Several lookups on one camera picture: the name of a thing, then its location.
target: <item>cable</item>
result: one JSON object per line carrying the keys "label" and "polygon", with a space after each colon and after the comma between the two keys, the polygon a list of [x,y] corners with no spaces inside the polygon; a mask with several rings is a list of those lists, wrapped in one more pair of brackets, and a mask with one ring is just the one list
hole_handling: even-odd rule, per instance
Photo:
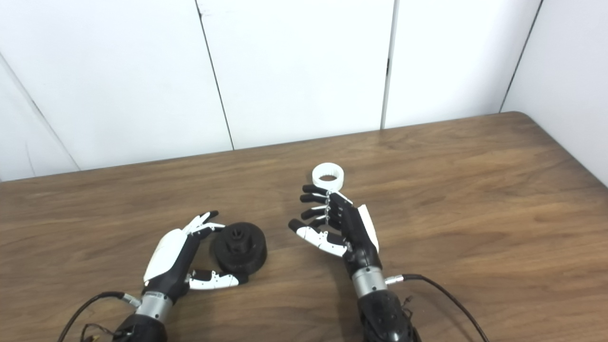
{"label": "cable", "polygon": [[123,335],[122,333],[113,332],[108,328],[102,327],[101,325],[99,325],[97,323],[87,323],[87,324],[85,324],[85,326],[82,328],[82,331],[80,332],[80,342],[85,342],[86,329],[88,329],[89,327],[96,327],[99,330],[103,331],[104,333],[107,333],[108,335],[111,335],[114,337],[121,337]]}
{"label": "cable", "polygon": [[429,278],[427,278],[421,274],[402,274],[401,276],[403,277],[403,281],[410,281],[410,280],[426,281],[430,285],[433,285],[435,288],[437,288],[437,290],[443,292],[443,294],[446,295],[452,302],[454,302],[454,304],[456,304],[456,306],[460,310],[462,310],[462,312],[469,318],[471,323],[473,323],[473,326],[475,326],[475,329],[477,329],[477,332],[479,333],[479,335],[482,337],[483,342],[489,342],[488,337],[482,330],[482,327],[479,326],[479,324],[477,323],[475,318],[473,318],[473,315],[469,312],[469,310],[467,310],[465,308],[465,306],[462,305],[462,303],[460,303],[460,301],[458,301],[456,299],[456,297],[454,297],[445,288],[443,288],[443,286],[439,285],[438,283],[430,280]]}
{"label": "cable", "polygon": [[115,297],[118,299],[122,299],[124,296],[125,296],[124,292],[117,292],[117,291],[101,292],[99,295],[94,296],[93,298],[86,301],[84,304],[82,304],[81,307],[78,308],[78,310],[76,310],[76,312],[72,315],[72,318],[70,318],[70,320],[67,322],[66,326],[63,328],[63,331],[59,335],[57,342],[63,342],[63,340],[66,338],[68,330],[70,330],[70,328],[72,327],[72,324],[74,324],[74,321],[76,321],[76,318],[78,318],[78,316],[82,313],[82,311],[84,311],[87,308],[87,306],[91,305],[91,303],[97,301],[98,299],[102,299],[102,298]]}

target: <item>black finger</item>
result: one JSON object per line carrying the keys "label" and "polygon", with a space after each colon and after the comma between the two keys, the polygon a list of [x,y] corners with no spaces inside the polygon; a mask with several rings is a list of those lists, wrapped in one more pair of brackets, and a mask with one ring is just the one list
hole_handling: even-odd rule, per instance
{"label": "black finger", "polygon": [[304,223],[304,222],[302,222],[300,220],[296,220],[295,218],[293,220],[289,221],[289,223],[287,225],[294,232],[297,232],[298,229],[300,229],[302,227],[306,227],[306,223]]}
{"label": "black finger", "polygon": [[327,189],[324,189],[322,187],[318,187],[316,185],[313,184],[307,184],[302,186],[302,191],[306,192],[307,194],[311,194],[311,193],[317,193],[317,194],[327,194]]}
{"label": "black finger", "polygon": [[300,217],[302,218],[302,220],[307,220],[313,216],[323,215],[323,214],[325,214],[325,208],[326,208],[326,206],[318,206],[318,207],[310,208],[307,211],[303,212],[300,215]]}
{"label": "black finger", "polygon": [[304,194],[304,195],[300,196],[300,201],[302,203],[310,203],[310,202],[325,203],[326,200],[327,200],[326,196],[319,195],[319,194]]}
{"label": "black finger", "polygon": [[319,216],[319,217],[315,218],[314,220],[310,221],[310,224],[308,226],[313,227],[313,228],[318,228],[324,224],[325,224],[325,215]]}
{"label": "black finger", "polygon": [[199,216],[203,216],[206,213],[209,213],[209,217],[207,217],[207,219],[203,222],[203,223],[207,223],[209,220],[211,220],[213,217],[216,217],[217,215],[219,215],[219,211],[217,210],[212,210],[212,211],[208,211],[208,212],[203,212],[201,215]]}

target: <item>cable connector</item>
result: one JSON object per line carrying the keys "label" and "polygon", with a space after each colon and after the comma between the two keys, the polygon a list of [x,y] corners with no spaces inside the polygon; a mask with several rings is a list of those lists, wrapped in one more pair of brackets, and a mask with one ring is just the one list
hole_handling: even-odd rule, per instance
{"label": "cable connector", "polygon": [[125,295],[120,298],[121,301],[123,302],[127,302],[129,305],[138,308],[140,307],[140,305],[142,305],[142,301],[135,298],[134,296],[129,295],[128,293],[125,293]]}
{"label": "cable connector", "polygon": [[403,281],[403,275],[399,274],[398,276],[392,276],[392,277],[388,277],[386,279],[384,279],[384,283],[387,285],[391,285],[391,284],[395,284],[397,282],[402,282]]}

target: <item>robot finger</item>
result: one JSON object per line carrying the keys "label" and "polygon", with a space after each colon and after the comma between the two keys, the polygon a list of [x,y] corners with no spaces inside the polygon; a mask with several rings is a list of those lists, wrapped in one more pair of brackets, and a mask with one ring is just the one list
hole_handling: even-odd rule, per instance
{"label": "robot finger", "polygon": [[208,270],[194,270],[190,276],[191,290],[214,290],[245,284],[249,281],[246,274],[218,273]]}
{"label": "robot finger", "polygon": [[329,222],[332,221],[334,223],[334,225],[331,225],[332,227],[340,230],[340,221],[339,221],[339,217],[332,213],[332,212],[328,212],[325,215],[321,215],[317,218],[315,218],[314,220],[312,220],[309,224],[309,226],[314,227],[314,228],[318,228],[322,225],[327,225],[329,224]]}
{"label": "robot finger", "polygon": [[213,232],[221,232],[224,227],[226,226],[219,223],[209,222],[191,230],[190,234],[197,237],[199,240],[203,240]]}
{"label": "robot finger", "polygon": [[327,196],[327,189],[318,187],[313,184],[307,184],[302,186],[302,192],[305,192],[307,194],[321,194]]}
{"label": "robot finger", "polygon": [[317,202],[317,203],[325,204],[326,201],[327,201],[327,196],[322,195],[322,194],[317,194],[317,193],[304,194],[304,195],[300,196],[300,202],[302,202],[302,203]]}
{"label": "robot finger", "polygon": [[184,227],[183,231],[186,234],[189,234],[194,231],[200,230],[199,227],[201,227],[202,225],[207,223],[212,217],[216,217],[218,214],[219,214],[219,212],[216,210],[204,212],[201,215],[198,215],[195,218],[193,218],[192,221],[190,221],[190,223],[188,223]]}
{"label": "robot finger", "polygon": [[302,218],[302,220],[307,220],[313,216],[325,215],[326,209],[327,209],[327,206],[313,207],[313,208],[310,208],[307,211],[303,212],[300,215],[300,217]]}
{"label": "robot finger", "polygon": [[299,237],[312,243],[322,251],[335,256],[342,256],[346,252],[347,248],[344,245],[344,240],[338,234],[326,231],[322,232],[319,228],[308,226],[296,219],[289,222],[289,228]]}

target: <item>white wall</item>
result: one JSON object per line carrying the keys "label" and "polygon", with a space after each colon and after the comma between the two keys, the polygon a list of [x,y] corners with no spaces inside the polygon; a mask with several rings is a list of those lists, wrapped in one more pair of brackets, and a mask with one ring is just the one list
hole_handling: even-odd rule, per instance
{"label": "white wall", "polygon": [[385,126],[496,113],[539,0],[401,0]]}
{"label": "white wall", "polygon": [[532,117],[608,185],[608,2],[543,2],[503,110]]}
{"label": "white wall", "polygon": [[0,180],[77,170],[0,56]]}
{"label": "white wall", "polygon": [[380,128],[392,0],[199,0],[235,148]]}
{"label": "white wall", "polygon": [[82,169],[232,148],[194,0],[2,0],[0,53]]}

